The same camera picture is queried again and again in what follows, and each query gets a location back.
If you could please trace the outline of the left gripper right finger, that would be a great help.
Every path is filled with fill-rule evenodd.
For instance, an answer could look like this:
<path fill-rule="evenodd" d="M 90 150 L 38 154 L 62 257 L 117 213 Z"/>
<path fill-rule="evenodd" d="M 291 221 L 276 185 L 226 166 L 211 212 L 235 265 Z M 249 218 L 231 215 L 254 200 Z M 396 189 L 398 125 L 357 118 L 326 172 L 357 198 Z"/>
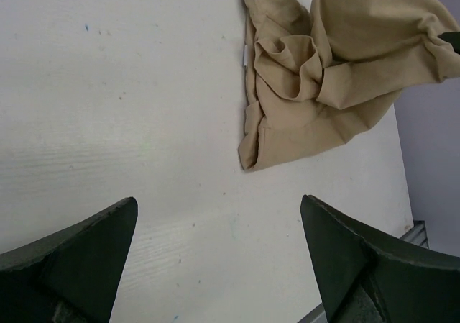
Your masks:
<path fill-rule="evenodd" d="M 320 199 L 300 205 L 329 322 L 458 322 L 459 258 L 403 241 Z"/>

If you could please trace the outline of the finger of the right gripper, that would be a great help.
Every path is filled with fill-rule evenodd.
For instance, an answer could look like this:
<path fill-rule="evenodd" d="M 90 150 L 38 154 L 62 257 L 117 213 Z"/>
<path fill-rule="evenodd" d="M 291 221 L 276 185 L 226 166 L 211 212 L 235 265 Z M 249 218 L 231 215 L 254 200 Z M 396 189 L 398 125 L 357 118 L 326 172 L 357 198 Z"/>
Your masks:
<path fill-rule="evenodd" d="M 444 32 L 438 38 L 449 43 L 454 52 L 460 54 L 460 32 Z"/>

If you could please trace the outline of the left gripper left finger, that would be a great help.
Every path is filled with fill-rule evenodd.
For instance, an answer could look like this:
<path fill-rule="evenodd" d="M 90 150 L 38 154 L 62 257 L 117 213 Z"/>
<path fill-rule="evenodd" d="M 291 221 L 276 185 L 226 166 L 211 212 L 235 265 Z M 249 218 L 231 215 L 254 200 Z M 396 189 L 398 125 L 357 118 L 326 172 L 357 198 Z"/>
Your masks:
<path fill-rule="evenodd" d="M 1 254 L 1 321 L 109 322 L 137 217 L 128 197 Z"/>

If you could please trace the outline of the beige t shirt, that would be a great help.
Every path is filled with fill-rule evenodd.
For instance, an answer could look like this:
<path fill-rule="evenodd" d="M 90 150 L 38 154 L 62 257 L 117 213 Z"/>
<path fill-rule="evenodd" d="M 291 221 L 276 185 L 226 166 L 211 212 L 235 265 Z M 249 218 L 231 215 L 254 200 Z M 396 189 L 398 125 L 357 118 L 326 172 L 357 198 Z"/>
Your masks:
<path fill-rule="evenodd" d="M 459 76 L 439 39 L 459 25 L 439 0 L 244 0 L 246 171 L 345 145 L 403 89 Z"/>

